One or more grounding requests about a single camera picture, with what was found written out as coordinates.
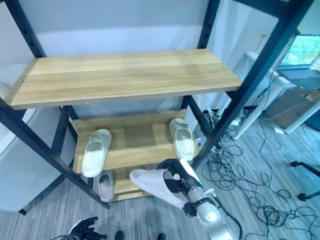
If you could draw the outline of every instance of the slipper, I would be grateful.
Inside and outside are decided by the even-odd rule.
[[[111,140],[112,135],[107,129],[99,129],[91,134],[82,162],[83,176],[93,178],[102,172]]]
[[[101,201],[110,202],[114,198],[115,192],[112,170],[104,173],[99,178],[98,188]]]
[[[167,203],[182,209],[188,201],[182,194],[173,194],[165,183],[166,179],[171,179],[171,174],[166,169],[142,170],[135,169],[130,172],[130,180],[140,189],[153,196],[166,201]]]
[[[174,118],[169,124],[176,156],[191,161],[195,156],[195,146],[188,123],[180,118]]]

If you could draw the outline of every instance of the window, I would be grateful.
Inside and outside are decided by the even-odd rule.
[[[320,54],[320,36],[298,35],[284,56],[280,68],[309,66]]]

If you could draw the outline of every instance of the gray slipper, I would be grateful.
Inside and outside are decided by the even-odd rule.
[[[98,183],[100,199],[103,202],[110,202],[114,198],[114,180],[112,171],[104,173]]]

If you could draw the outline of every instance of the black shoe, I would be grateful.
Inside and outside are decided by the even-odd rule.
[[[114,240],[126,240],[124,232],[117,231],[115,234]]]
[[[167,239],[167,235],[165,235],[164,233],[160,233],[156,240],[166,240],[166,239]]]

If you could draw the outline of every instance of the black cable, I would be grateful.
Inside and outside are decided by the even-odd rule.
[[[225,208],[225,206],[222,204],[222,202],[219,200],[219,198],[218,198],[217,196],[215,196],[214,199],[215,199],[215,200],[217,201],[217,203],[219,204],[218,209],[221,208],[221,209],[224,211],[225,215],[227,215],[230,219],[232,219],[232,220],[238,225],[239,231],[240,231],[240,233],[239,233],[239,239],[241,239],[241,238],[242,238],[242,234],[243,234],[243,229],[242,229],[242,226],[241,226],[240,222],[238,221],[238,219],[236,219],[233,215],[231,215],[231,214],[227,211],[227,209]]]
[[[75,240],[73,237],[69,236],[69,235],[60,235],[60,236],[56,236],[54,238],[50,238],[49,240],[55,240],[55,239],[59,239],[59,238],[68,238],[68,239],[71,239],[71,240]]]

